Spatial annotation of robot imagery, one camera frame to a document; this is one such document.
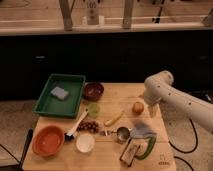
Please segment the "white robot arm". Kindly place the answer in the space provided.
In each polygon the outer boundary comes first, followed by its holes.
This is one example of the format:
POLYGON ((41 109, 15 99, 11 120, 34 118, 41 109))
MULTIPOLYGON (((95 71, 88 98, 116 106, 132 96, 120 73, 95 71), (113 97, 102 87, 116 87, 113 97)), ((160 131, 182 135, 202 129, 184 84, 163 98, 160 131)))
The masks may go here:
POLYGON ((174 77, 169 71, 161 71, 144 81, 144 101, 154 106, 160 100, 182 110, 209 133, 213 134, 213 104, 172 87, 174 77))

